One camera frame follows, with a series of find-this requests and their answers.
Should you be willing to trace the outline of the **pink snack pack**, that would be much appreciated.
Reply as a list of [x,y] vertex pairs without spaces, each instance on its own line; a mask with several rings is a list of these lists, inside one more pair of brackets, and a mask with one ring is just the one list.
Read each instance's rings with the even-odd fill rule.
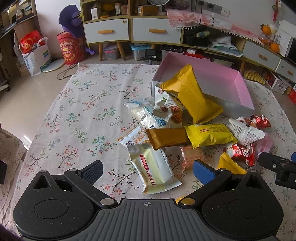
[[265,133],[264,138],[256,141],[255,146],[254,146],[254,151],[255,151],[255,158],[258,160],[259,155],[262,152],[269,153],[273,147],[273,141],[269,137],[267,133]]

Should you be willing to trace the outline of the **red snack pack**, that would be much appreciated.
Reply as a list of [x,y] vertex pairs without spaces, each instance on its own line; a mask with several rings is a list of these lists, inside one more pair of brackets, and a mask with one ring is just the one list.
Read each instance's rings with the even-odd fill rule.
[[234,161],[244,162],[248,167],[255,165],[255,151],[253,144],[226,144],[224,152]]
[[251,118],[239,117],[237,121],[245,123],[248,126],[253,126],[259,130],[271,128],[269,120],[263,115],[253,115]]

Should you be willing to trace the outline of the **pink wafer pack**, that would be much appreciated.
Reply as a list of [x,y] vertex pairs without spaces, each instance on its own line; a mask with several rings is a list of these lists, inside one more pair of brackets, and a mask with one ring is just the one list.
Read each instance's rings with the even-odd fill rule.
[[192,146],[181,147],[181,173],[193,168],[196,160],[205,161],[206,156],[202,148],[192,148]]

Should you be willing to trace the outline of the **white triangular nut bag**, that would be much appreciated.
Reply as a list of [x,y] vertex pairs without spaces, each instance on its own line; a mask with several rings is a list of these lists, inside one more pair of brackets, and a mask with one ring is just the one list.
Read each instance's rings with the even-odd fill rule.
[[229,118],[227,127],[238,141],[238,144],[242,146],[247,146],[265,137],[265,132],[259,130],[255,124],[247,118],[239,117],[236,120]]

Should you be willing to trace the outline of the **yellow cake snack pack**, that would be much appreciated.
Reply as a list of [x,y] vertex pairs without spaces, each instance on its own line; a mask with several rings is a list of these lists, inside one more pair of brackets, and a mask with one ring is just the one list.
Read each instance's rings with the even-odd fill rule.
[[190,125],[185,127],[192,148],[237,143],[236,137],[223,123]]

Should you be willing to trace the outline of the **cream white snack pack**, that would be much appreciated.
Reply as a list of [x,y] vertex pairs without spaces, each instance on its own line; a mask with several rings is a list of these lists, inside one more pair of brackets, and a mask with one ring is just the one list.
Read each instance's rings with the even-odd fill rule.
[[142,194],[162,193],[182,185],[175,177],[171,165],[162,149],[154,150],[150,143],[128,146],[132,165],[144,186]]

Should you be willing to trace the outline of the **gold brown snack bar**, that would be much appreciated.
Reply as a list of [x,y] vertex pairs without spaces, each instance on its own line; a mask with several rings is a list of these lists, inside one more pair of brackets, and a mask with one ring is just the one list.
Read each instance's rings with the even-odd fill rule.
[[184,128],[147,128],[145,131],[154,150],[191,144]]

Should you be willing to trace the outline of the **large yellow snack bag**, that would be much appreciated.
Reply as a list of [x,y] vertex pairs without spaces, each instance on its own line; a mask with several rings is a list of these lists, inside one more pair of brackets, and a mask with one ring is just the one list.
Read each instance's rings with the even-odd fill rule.
[[190,64],[162,83],[161,88],[177,96],[193,118],[194,124],[207,123],[223,112],[222,106],[204,96]]

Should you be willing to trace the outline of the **pecan kernel snack bag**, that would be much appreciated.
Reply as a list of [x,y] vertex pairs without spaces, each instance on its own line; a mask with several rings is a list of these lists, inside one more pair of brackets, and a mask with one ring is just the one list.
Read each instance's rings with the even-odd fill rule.
[[152,114],[162,118],[170,125],[170,128],[183,127],[183,106],[177,97],[161,89],[154,87],[154,108]]

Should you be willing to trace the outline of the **white blue snack pack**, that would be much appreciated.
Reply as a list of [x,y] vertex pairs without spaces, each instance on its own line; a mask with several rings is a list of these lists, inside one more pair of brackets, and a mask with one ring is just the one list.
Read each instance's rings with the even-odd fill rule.
[[153,115],[152,104],[147,100],[130,100],[123,104],[145,128],[170,128],[163,118]]

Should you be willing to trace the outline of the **orange white cookie pack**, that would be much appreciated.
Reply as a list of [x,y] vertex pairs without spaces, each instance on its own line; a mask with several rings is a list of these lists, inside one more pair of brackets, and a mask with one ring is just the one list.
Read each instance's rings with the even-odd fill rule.
[[149,137],[145,131],[145,128],[142,126],[137,126],[128,132],[126,135],[118,139],[119,143],[124,147],[138,145],[142,143],[149,142]]

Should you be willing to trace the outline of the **pink cardboard box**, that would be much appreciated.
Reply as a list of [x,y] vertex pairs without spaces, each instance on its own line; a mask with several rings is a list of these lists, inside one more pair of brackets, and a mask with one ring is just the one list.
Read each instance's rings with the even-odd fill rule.
[[164,57],[151,83],[154,86],[171,79],[185,65],[193,67],[197,82],[204,95],[222,106],[223,115],[237,119],[250,118],[255,112],[248,88],[240,72],[204,59],[169,52]]

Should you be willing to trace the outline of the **purple plush toy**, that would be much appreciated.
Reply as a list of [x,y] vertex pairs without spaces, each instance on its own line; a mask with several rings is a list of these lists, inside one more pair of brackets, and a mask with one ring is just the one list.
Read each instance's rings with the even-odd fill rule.
[[[85,37],[82,13],[76,5],[71,4],[62,9],[59,14],[59,24],[63,31],[71,33],[74,37]],[[85,50],[90,55],[95,54],[95,50],[87,44]]]

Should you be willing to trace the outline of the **wooden white drawer cabinet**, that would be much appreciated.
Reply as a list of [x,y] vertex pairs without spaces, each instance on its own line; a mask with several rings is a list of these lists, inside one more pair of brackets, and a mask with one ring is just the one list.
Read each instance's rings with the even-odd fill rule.
[[[103,9],[104,5],[112,5],[115,12],[117,1],[81,1],[82,21],[85,32],[85,39],[88,45],[98,45],[99,59],[103,59],[103,44],[115,43],[119,49],[121,57],[125,57],[122,48],[123,42],[132,42],[139,44],[150,44],[155,47],[159,44],[167,44],[181,47],[194,47],[200,50],[231,56],[230,52],[218,50],[215,47],[201,45],[199,41],[194,40],[191,44],[186,42],[185,32],[196,30],[198,27],[207,27],[199,25],[185,29],[173,29],[170,26],[167,14],[155,16],[133,15],[132,7],[138,9],[140,5],[137,1],[127,1],[127,13],[124,15],[111,14],[107,17],[98,16],[91,18],[93,11]],[[234,41],[233,44],[242,52],[242,61],[250,62],[255,65],[261,65],[277,74],[295,82],[295,65],[278,53],[273,52],[267,45],[264,46],[250,41],[248,39],[224,33],[211,27],[211,33],[226,34]]]

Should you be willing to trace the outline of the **white desk fan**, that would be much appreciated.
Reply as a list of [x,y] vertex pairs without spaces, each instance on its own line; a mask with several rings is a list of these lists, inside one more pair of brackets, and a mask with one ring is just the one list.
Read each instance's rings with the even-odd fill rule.
[[158,15],[166,15],[165,5],[169,3],[170,0],[148,0],[148,2],[154,6],[158,7]]

